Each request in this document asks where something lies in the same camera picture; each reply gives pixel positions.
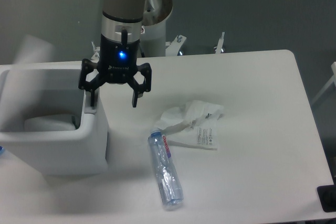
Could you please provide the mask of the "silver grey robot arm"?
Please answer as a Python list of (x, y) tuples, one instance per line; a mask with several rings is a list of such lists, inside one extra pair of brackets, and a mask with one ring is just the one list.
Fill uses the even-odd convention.
[(82, 60), (78, 84), (79, 89), (90, 93), (91, 106), (95, 91), (105, 83), (127, 83), (133, 89), (133, 106), (144, 92), (150, 92), (151, 66), (136, 62), (144, 12), (159, 18), (162, 6), (147, 7), (147, 0), (103, 0), (99, 60)]

